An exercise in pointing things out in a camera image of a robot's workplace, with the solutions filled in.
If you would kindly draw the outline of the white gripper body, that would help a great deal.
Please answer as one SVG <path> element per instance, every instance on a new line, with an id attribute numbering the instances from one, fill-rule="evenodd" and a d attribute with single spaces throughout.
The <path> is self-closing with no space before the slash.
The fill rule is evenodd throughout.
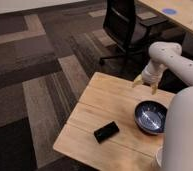
<path id="1" fill-rule="evenodd" d="M 150 61 L 141 73 L 143 81 L 149 85 L 158 84 L 161 81 L 167 67 L 155 61 Z"/>

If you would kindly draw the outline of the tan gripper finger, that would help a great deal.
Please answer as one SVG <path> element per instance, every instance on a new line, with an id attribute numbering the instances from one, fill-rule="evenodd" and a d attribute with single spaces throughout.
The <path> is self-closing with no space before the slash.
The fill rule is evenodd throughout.
<path id="1" fill-rule="evenodd" d="M 138 75 L 134 81 L 133 81 L 133 84 L 132 84 L 132 87 L 136 87 L 137 85 L 142 85 L 143 84 L 143 78 L 142 78 L 142 75 Z"/>
<path id="2" fill-rule="evenodd" d="M 151 88 L 152 88 L 152 95 L 154 95 L 157 92 L 158 84 L 152 84 Z"/>

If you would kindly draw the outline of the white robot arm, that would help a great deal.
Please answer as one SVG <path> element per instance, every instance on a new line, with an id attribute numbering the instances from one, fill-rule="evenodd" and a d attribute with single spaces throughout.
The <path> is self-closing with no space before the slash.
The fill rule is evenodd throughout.
<path id="1" fill-rule="evenodd" d="M 187 85 L 168 107 L 160 171 L 193 171 L 193 60 L 184 57 L 175 42 L 154 42 L 148 53 L 149 62 L 133 86 L 147 83 L 155 94 L 166 69 Z"/>

